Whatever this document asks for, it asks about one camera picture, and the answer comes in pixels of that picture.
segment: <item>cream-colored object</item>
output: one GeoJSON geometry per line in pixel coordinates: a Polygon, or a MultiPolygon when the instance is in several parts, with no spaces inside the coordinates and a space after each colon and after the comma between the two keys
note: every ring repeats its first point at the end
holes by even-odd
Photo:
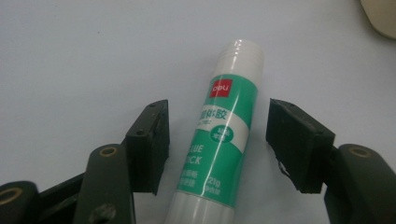
{"type": "Polygon", "coordinates": [[[379,33],[396,39],[396,0],[361,0],[361,4],[379,33]]]}

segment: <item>white glue stick base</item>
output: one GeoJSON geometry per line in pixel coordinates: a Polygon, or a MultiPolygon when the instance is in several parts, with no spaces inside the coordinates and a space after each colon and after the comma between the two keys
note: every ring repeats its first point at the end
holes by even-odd
{"type": "Polygon", "coordinates": [[[176,192],[165,224],[204,223],[233,223],[233,209],[205,198],[176,192]]]}

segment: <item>label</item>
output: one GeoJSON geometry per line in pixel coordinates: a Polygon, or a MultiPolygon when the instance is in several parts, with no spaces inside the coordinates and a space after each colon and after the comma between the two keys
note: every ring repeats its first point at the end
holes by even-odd
{"type": "Polygon", "coordinates": [[[257,88],[236,75],[210,87],[177,190],[234,207],[257,88]]]}

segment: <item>deli logo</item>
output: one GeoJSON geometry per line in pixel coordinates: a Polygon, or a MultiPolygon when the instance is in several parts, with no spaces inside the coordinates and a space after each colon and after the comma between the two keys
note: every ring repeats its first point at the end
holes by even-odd
{"type": "Polygon", "coordinates": [[[210,92],[209,98],[228,97],[232,85],[233,85],[232,79],[220,79],[215,81],[215,83],[213,83],[213,87],[210,92]]]}

